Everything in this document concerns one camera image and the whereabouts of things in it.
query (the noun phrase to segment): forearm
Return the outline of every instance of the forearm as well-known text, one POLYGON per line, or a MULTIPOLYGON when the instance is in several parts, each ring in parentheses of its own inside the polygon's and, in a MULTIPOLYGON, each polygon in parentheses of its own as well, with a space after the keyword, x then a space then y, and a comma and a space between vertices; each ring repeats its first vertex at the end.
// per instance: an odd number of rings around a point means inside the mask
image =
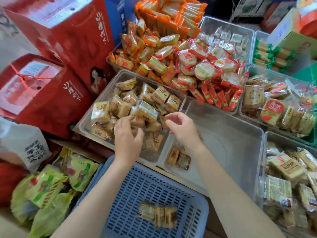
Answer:
POLYGON ((228 238, 285 238, 203 145, 190 150, 228 238))
POLYGON ((52 238, 99 238, 113 201, 132 164, 116 159, 80 205, 61 224, 52 238))

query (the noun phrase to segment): person's left hand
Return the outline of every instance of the person's left hand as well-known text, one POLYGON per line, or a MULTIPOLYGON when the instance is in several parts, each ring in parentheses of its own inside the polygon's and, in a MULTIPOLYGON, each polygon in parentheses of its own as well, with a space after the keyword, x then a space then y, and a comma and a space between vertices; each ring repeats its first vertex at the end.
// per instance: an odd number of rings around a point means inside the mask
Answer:
POLYGON ((132 165, 140 155, 144 136, 142 129, 139 128, 137 136, 133 137, 130 123, 133 118, 133 116, 121 118, 114 127, 115 159, 132 165))

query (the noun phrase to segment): woman's black hair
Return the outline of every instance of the woman's black hair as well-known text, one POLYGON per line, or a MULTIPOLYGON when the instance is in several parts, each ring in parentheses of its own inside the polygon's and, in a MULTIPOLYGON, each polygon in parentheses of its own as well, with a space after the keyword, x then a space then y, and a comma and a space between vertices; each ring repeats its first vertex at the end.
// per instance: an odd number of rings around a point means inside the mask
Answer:
POLYGON ((100 68, 97 68, 97 67, 93 67, 91 70, 90 70, 90 81, 91 81, 91 84, 93 84, 95 82, 95 78, 93 77, 93 70, 95 70, 97 73, 98 73, 98 77, 101 77, 101 78, 106 78, 104 72, 100 69, 100 68))

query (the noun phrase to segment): hand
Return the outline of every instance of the hand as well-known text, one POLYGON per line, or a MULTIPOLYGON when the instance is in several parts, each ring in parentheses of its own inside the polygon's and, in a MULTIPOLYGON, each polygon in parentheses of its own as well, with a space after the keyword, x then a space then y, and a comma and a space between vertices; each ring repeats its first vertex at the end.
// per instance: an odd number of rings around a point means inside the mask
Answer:
POLYGON ((166 124, 185 148, 192 149, 202 144, 193 120, 186 114, 181 112, 168 114, 166 124))
POLYGON ((114 127, 115 159, 131 166, 140 155, 144 136, 142 129, 139 128, 137 136, 133 137, 130 123, 133 118, 132 116, 121 118, 114 127))

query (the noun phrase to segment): person's right hand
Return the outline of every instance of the person's right hand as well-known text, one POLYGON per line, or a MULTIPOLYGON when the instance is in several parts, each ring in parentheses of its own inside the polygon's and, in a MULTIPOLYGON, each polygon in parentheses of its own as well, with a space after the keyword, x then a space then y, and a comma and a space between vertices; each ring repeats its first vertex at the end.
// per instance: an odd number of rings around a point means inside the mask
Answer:
POLYGON ((195 148, 202 143, 193 120, 186 114, 181 112, 168 114, 166 124, 185 148, 195 148))

